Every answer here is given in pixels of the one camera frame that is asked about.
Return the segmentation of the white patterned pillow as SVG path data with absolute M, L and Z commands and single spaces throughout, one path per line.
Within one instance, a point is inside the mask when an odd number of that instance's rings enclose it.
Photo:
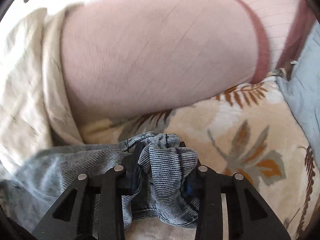
M 72 117 L 60 62 L 66 7 L 54 15 L 39 8 L 1 41 L 1 178 L 53 146 L 82 143 Z

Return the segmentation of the grey denim pants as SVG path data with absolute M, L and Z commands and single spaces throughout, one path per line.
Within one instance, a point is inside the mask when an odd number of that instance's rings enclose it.
M 198 155 L 191 148 L 181 148 L 174 134 L 148 132 L 116 145 L 59 146 L 38 152 L 12 177 L 1 181 L 1 206 L 31 231 L 79 174 L 104 174 L 132 154 L 137 142 L 144 144 L 138 160 L 142 181 L 136 194 L 122 198 L 125 228 L 134 220 L 152 218 L 195 228 L 199 200 L 187 200 L 181 188 Z

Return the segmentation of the light blue grey cushion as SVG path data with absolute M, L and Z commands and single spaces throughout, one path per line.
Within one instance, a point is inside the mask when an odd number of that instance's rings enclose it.
M 302 128 L 319 166 L 319 23 L 306 39 L 290 81 L 276 79 L 285 101 Z

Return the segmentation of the pink cylindrical bolster pillow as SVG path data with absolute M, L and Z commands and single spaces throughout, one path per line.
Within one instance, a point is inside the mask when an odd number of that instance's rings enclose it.
M 270 49 L 241 0 L 101 0 L 66 14 L 61 64 L 81 126 L 191 105 L 268 72 Z

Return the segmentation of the pink padded headboard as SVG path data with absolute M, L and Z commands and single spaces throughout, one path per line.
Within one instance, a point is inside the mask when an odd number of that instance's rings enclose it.
M 316 18 L 305 0 L 242 0 L 260 18 L 270 45 L 271 70 L 292 72 Z

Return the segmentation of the leaf print bed blanket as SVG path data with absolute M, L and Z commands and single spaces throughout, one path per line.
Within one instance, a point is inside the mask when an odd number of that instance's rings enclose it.
M 148 131 L 174 133 L 216 172 L 242 173 L 292 239 L 304 239 L 319 209 L 319 169 L 274 77 L 235 86 L 191 106 L 79 129 L 87 144 L 115 144 Z

